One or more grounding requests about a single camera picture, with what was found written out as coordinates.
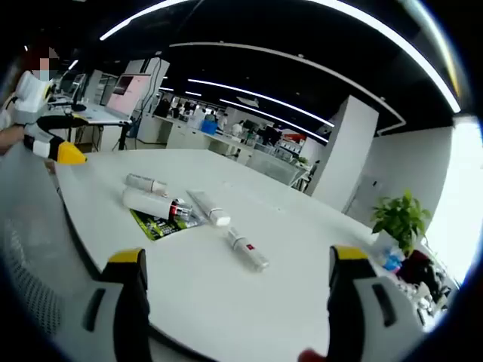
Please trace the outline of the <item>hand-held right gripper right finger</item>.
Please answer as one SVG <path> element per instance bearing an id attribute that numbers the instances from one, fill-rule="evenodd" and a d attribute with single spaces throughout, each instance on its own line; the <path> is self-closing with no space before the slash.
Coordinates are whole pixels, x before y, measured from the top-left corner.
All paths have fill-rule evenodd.
<path id="1" fill-rule="evenodd" d="M 329 289 L 329 361 L 401 361 L 420 342 L 411 301 L 357 247 L 331 246 Z"/>

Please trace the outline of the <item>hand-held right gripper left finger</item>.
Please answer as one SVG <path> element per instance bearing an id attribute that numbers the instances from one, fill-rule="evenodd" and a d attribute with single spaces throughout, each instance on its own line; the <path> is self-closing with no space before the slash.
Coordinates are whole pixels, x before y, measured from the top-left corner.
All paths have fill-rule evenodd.
<path id="1" fill-rule="evenodd" d="M 151 361 L 146 253 L 121 250 L 73 298 L 74 361 Z"/>

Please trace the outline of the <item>person's left hand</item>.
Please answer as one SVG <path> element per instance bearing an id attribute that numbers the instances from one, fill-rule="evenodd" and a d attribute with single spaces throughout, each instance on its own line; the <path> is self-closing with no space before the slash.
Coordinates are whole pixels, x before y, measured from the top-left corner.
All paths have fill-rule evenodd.
<path id="1" fill-rule="evenodd" d="M 17 143 L 23 141 L 24 127 L 14 124 L 0 132 L 0 156 L 3 156 L 8 150 Z"/>

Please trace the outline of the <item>person's right hand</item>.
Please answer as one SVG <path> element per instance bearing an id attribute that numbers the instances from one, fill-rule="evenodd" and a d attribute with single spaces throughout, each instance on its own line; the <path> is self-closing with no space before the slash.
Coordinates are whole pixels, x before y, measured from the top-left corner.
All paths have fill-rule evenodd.
<path id="1" fill-rule="evenodd" d="M 298 358 L 298 362 L 326 362 L 327 358 L 318 352 L 314 351 L 313 349 L 306 349 L 302 351 Z"/>

